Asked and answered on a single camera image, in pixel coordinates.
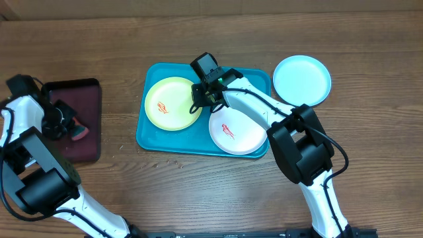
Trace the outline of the green and red sponge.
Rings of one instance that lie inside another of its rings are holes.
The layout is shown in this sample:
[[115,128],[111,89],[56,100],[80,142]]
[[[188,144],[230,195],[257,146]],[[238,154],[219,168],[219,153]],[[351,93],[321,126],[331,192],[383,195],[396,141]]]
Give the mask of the green and red sponge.
[[89,129],[88,127],[84,126],[76,117],[73,118],[74,121],[74,127],[71,130],[71,140],[72,141],[78,141],[82,138],[84,138],[88,133]]

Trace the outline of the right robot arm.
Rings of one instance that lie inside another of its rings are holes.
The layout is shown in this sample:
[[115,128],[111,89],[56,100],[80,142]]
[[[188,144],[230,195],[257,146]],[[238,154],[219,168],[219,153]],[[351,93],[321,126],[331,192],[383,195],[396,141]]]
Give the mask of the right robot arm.
[[288,106],[254,87],[235,69],[195,69],[200,79],[192,88],[194,106],[221,104],[248,116],[266,130],[281,172],[298,184],[312,217],[315,237],[353,237],[334,193],[332,157],[340,146],[328,137],[306,104]]

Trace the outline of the white plate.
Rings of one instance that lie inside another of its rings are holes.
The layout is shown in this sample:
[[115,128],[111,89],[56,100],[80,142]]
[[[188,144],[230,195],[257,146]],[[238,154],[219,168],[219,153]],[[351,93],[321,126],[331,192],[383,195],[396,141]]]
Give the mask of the white plate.
[[211,140],[227,156],[259,158],[270,147],[265,130],[232,108],[211,114],[208,128]]

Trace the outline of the green rimmed plate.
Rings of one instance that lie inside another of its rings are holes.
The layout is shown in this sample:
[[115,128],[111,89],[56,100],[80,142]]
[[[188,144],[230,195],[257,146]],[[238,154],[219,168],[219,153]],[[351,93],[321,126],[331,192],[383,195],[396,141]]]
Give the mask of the green rimmed plate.
[[194,106],[193,82],[183,77],[167,77],[147,92],[144,109],[149,121],[166,131],[178,131],[191,126],[202,109]]

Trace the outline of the light blue plate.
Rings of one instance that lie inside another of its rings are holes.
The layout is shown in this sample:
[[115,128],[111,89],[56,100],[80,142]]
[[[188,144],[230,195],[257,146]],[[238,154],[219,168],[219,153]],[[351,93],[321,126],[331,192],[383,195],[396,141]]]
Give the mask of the light blue plate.
[[311,56],[283,59],[273,73],[275,91],[286,103],[317,106],[330,94],[332,79],[327,67]]

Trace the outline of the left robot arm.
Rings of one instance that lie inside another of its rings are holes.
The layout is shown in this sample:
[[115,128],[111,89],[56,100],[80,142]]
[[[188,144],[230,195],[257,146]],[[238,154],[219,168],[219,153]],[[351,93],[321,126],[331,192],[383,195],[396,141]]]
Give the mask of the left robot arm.
[[21,221],[55,217],[89,237],[145,237],[135,225],[113,214],[81,185],[75,167],[54,141],[87,129],[76,111],[61,100],[51,102],[35,77],[17,74],[6,82],[11,96],[1,102],[1,202]]

